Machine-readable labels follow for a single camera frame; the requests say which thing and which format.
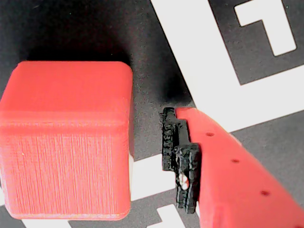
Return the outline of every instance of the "black surface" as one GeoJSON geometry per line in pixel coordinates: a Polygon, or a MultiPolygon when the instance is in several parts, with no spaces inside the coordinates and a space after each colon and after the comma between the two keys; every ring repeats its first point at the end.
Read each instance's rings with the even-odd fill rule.
{"type": "MultiPolygon", "coordinates": [[[[240,27],[239,0],[210,0],[241,84],[304,63],[304,4],[284,0],[297,50],[274,57],[261,22],[240,27]]],[[[161,153],[160,113],[194,106],[148,0],[1,0],[0,91],[22,60],[121,60],[134,72],[135,160],[161,153]]],[[[234,133],[304,207],[304,112],[234,133]]],[[[142,228],[160,222],[156,209],[174,203],[175,190],[132,202],[119,222],[70,221],[72,228],[142,228]]],[[[179,211],[185,227],[198,217],[179,211]]],[[[0,228],[23,228],[0,207],[0,228]]]]}

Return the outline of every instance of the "black bracket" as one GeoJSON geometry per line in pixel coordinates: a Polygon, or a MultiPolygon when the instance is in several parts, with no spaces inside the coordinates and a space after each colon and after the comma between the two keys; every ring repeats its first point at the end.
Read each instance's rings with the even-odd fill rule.
{"type": "Polygon", "coordinates": [[[175,172],[176,205],[195,212],[200,193],[201,151],[191,143],[186,120],[176,118],[174,108],[162,114],[162,169],[175,172]]]}

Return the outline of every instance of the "black and white pattern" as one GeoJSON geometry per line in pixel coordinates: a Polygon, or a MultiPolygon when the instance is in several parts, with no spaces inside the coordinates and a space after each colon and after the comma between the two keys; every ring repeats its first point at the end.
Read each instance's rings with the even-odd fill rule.
{"type": "MultiPolygon", "coordinates": [[[[2,0],[2,92],[11,71],[24,59],[121,60],[131,65],[134,72],[135,163],[132,210],[121,221],[20,221],[11,218],[5,207],[0,206],[0,228],[199,228],[197,214],[186,215],[183,210],[176,210],[173,206],[174,174],[161,171],[160,157],[160,113],[163,108],[194,106],[194,102],[227,130],[233,131],[304,207],[304,108],[297,105],[302,102],[302,97],[290,99],[288,94],[295,93],[292,87],[276,88],[276,82],[281,82],[278,73],[286,74],[292,82],[298,79],[298,74],[302,76],[304,73],[300,68],[304,64],[304,25],[300,22],[304,3],[301,0],[284,0],[283,3],[280,0],[268,1],[270,3],[266,6],[271,6],[271,2],[275,7],[282,4],[296,44],[295,50],[292,50],[292,44],[286,45],[286,50],[290,50],[276,55],[276,49],[270,46],[271,38],[267,36],[261,21],[252,21],[252,24],[241,27],[240,23],[245,19],[236,14],[235,7],[245,0],[2,0]],[[210,32],[215,34],[213,39],[208,37],[210,32]],[[213,70],[205,65],[211,60],[215,61],[213,70]],[[227,75],[219,77],[220,81],[216,84],[208,79],[217,76],[215,72],[218,68],[225,67],[228,71],[232,69],[232,81],[237,82],[241,90],[254,92],[255,86],[262,88],[271,85],[267,87],[270,93],[276,94],[277,90],[282,89],[285,96],[278,94],[279,101],[265,98],[269,106],[274,106],[269,116],[267,111],[251,112],[235,120],[233,116],[243,113],[242,109],[261,108],[254,99],[259,98],[259,94],[253,93],[244,99],[243,94],[234,94],[227,86],[221,86],[231,82],[227,79],[228,71],[227,75]],[[202,77],[200,93],[191,84],[194,77],[197,82],[202,77]],[[269,84],[263,81],[269,78],[269,84]],[[238,102],[238,105],[231,105],[234,110],[226,109],[220,103],[220,96],[226,96],[228,92],[235,95],[233,102],[238,102]],[[288,97],[289,103],[296,104],[286,105],[282,112],[275,105],[281,102],[284,107],[287,102],[285,97],[288,97]]],[[[294,83],[298,86],[293,89],[295,91],[303,85],[296,81],[294,83]]],[[[1,205],[3,200],[0,191],[1,205]]]]}

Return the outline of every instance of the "cube top face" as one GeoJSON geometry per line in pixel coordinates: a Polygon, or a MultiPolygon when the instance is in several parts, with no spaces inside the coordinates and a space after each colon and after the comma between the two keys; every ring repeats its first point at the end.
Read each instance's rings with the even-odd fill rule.
{"type": "Polygon", "coordinates": [[[20,63],[0,101],[0,174],[9,213],[125,217],[131,99],[132,71],[120,62],[20,63]]]}
{"type": "Polygon", "coordinates": [[[132,81],[130,67],[121,62],[24,61],[11,74],[0,112],[102,113],[121,120],[132,81]]]}

